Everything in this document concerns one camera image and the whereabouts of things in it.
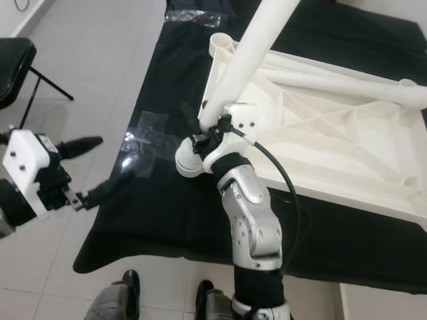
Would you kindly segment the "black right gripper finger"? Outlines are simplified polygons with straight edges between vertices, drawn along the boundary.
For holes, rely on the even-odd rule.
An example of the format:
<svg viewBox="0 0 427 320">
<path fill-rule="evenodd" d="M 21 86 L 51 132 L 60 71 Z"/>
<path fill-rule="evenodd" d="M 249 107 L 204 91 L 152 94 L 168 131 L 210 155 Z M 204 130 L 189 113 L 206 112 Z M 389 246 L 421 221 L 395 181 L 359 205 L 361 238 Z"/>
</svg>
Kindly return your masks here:
<svg viewBox="0 0 427 320">
<path fill-rule="evenodd" d="M 197 110 L 188 103 L 179 104 L 184 132 L 198 132 Z"/>
</svg>

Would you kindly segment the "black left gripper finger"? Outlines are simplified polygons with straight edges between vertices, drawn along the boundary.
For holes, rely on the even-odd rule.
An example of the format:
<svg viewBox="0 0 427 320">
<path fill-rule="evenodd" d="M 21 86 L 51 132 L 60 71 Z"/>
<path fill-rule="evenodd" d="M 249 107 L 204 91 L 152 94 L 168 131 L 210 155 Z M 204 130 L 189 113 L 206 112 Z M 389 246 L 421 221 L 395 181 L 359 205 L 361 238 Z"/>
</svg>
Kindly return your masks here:
<svg viewBox="0 0 427 320">
<path fill-rule="evenodd" d="M 58 144 L 58 152 L 64 161 L 70 161 L 86 153 L 103 143 L 100 136 L 88 136 L 75 138 L 73 140 L 62 141 Z"/>
<path fill-rule="evenodd" d="M 136 179 L 135 171 L 120 171 L 83 194 L 83 209 L 93 209 L 117 195 L 126 183 Z"/>
</svg>

